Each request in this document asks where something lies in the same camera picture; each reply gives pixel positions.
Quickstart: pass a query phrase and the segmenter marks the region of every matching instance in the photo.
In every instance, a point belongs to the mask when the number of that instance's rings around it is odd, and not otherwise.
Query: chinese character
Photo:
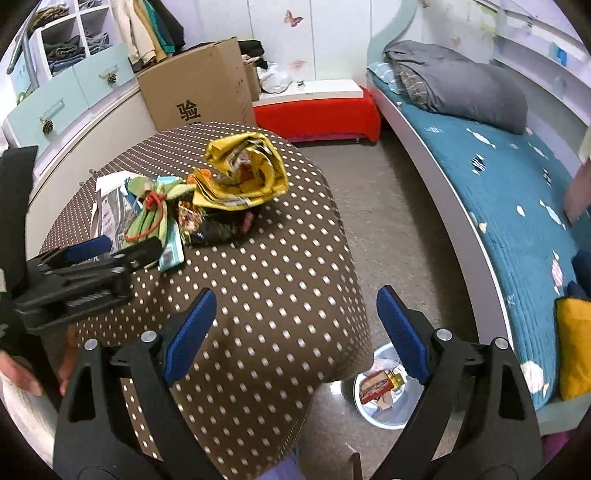
[[[186,122],[201,116],[197,111],[197,105],[195,105],[191,100],[187,100],[185,103],[179,103],[177,108],[181,114],[181,118]]]

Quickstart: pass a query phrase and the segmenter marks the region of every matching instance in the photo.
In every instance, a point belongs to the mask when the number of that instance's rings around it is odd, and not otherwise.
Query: white wall
[[[205,41],[256,38],[266,50],[265,58],[288,68],[295,79],[353,78],[361,84],[365,83],[369,40],[392,21],[401,5],[401,0],[192,1],[201,16]],[[420,4],[402,38],[449,47],[456,41],[457,49],[468,57],[489,61],[495,24],[492,10],[473,0],[422,0]],[[303,18],[295,27],[285,22],[288,10],[293,17]]]

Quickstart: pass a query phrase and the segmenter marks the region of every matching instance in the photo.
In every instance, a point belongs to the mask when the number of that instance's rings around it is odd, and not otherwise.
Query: white plastic bag
[[[256,68],[262,90],[267,93],[284,92],[291,83],[289,72],[282,69],[277,63],[267,63],[269,64],[269,68],[266,70],[260,67]]]

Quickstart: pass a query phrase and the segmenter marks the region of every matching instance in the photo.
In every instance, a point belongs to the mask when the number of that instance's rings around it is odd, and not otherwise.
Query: bed frame
[[[368,77],[368,89],[418,170],[452,241],[472,303],[480,343],[503,337],[514,347],[511,325],[491,260],[460,197],[416,130]],[[537,412],[540,433],[577,427],[591,404],[591,393],[570,401],[552,400]]]

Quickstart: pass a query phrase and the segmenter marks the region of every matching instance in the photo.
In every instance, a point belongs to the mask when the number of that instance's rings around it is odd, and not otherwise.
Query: drawer handle
[[[109,85],[114,85],[117,83],[117,65],[114,65],[109,70],[99,74],[99,77],[103,80],[106,80]]]
[[[64,103],[64,99],[60,99],[54,105],[52,105],[43,115],[39,117],[39,121],[41,122],[41,131],[44,135],[49,135],[53,132],[53,121],[51,117],[54,116],[57,112],[59,112],[62,108],[64,108],[66,104]]]
[[[46,120],[41,118],[41,131],[43,131],[43,135],[49,135],[53,132],[53,122],[51,120]]]

